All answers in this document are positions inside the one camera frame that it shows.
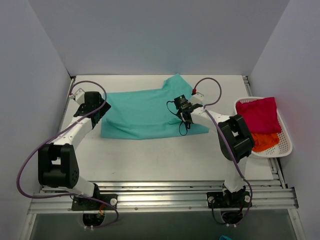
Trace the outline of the teal t-shirt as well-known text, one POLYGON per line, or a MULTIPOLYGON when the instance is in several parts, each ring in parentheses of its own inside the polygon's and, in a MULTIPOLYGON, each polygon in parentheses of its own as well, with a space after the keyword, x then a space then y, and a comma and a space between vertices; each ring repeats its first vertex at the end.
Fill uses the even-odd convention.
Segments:
POLYGON ((194 124, 189 130, 173 115, 172 100, 191 97, 192 87, 179 74, 169 77, 161 88, 107 93, 111 108, 101 120, 100 136, 106 139, 146 140, 206 134, 209 129, 194 124))

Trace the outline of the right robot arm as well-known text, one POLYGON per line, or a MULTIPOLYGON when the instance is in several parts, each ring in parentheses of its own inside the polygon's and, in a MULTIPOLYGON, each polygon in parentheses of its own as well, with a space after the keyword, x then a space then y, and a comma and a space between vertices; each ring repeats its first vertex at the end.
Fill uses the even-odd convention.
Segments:
POLYGON ((184 95, 174 98, 174 115, 181 120, 180 125, 185 127, 186 133, 192 125, 201 125, 217 132, 220 150, 227 159, 223 184, 227 190, 222 193, 222 200, 225 205, 232 207, 240 201, 238 191, 245 185, 246 164, 255 141, 241 115, 224 115, 207 110, 202 105, 203 98, 198 92, 189 100, 184 95))

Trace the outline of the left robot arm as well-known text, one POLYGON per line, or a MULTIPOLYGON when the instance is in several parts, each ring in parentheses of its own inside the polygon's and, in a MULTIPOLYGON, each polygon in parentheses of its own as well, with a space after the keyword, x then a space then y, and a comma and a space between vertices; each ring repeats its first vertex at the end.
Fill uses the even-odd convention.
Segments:
POLYGON ((79 104, 67 130, 38 150, 38 181, 41 185, 60 188, 83 197, 90 210, 100 206, 99 187, 80 176, 76 149, 92 131, 111 106, 98 91, 75 93, 79 104))

